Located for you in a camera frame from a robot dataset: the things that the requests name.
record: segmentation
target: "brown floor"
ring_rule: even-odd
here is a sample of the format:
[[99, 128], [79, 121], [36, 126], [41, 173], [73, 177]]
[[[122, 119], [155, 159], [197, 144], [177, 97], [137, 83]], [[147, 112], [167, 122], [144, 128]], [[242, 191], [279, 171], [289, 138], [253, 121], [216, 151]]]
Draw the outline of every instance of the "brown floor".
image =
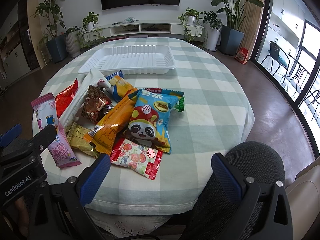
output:
[[[299, 120], [281, 93], [252, 62], [242, 65], [220, 52], [209, 53], [230, 69], [250, 101], [255, 123], [247, 140], [266, 143], [279, 153], [284, 162], [286, 185], [289, 185], [296, 174], [314, 160]], [[20, 123], [23, 127], [21, 137], [32, 137], [33, 109], [30, 102], [39, 96], [47, 81], [71, 60], [68, 57], [60, 63], [50, 63], [8, 88], [0, 98], [0, 134]]]

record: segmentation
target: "blue-gray planter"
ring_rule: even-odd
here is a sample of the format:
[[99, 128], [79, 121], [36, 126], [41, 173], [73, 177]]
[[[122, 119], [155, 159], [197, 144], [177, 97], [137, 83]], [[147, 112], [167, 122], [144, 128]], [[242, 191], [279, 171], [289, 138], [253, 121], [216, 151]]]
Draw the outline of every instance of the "blue-gray planter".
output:
[[223, 54], [234, 56], [243, 39], [244, 33], [222, 26], [219, 50]]
[[67, 57], [64, 35], [59, 35], [58, 37], [48, 41], [46, 45], [54, 63], [62, 61]]

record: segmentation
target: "panda face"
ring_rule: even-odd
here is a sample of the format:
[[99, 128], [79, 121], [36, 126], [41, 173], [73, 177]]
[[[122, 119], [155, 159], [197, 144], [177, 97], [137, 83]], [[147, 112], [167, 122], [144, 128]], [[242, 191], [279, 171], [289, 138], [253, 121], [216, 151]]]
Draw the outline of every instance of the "panda face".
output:
[[129, 125], [132, 136], [143, 140], [154, 140], [156, 138], [156, 129], [144, 122], [132, 122]]

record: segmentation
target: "white snack package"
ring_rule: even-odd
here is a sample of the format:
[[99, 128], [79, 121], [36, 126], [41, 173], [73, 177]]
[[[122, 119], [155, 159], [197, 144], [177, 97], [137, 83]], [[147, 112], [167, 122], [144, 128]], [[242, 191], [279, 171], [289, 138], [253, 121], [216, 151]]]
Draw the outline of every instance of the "white snack package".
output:
[[63, 125], [66, 133], [69, 131], [76, 113], [84, 103], [89, 85], [92, 85], [94, 87], [99, 86], [104, 88], [111, 88], [110, 83], [99, 70], [94, 68], [91, 69], [80, 84], [78, 91], [75, 94], [75, 97], [71, 101], [70, 105], [65, 109], [65, 111], [59, 118], [59, 122]]

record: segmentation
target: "plant pot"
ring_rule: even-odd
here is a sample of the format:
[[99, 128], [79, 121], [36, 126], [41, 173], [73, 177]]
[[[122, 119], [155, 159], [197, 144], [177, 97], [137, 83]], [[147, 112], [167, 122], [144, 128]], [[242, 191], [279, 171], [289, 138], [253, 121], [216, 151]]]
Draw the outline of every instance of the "plant pot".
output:
[[46, 45], [54, 63], [62, 61], [67, 57], [64, 35], [59, 35], [58, 37], [48, 41]]
[[206, 26], [206, 30], [208, 33], [208, 37], [204, 40], [203, 45], [207, 50], [216, 51], [216, 45], [220, 36], [220, 30], [210, 28], [209, 24]]
[[93, 24], [93, 22], [88, 23], [88, 25], [87, 25], [87, 27], [86, 27], [87, 32], [92, 31], [95, 26], [96, 26], [96, 25]]
[[234, 56], [243, 39], [244, 33], [222, 26], [219, 50], [226, 55]]
[[67, 51], [69, 52], [70, 57], [77, 57], [80, 55], [80, 45], [77, 37], [77, 32], [74, 31], [69, 33], [65, 37]]
[[196, 16], [188, 16], [187, 25], [196, 25]]

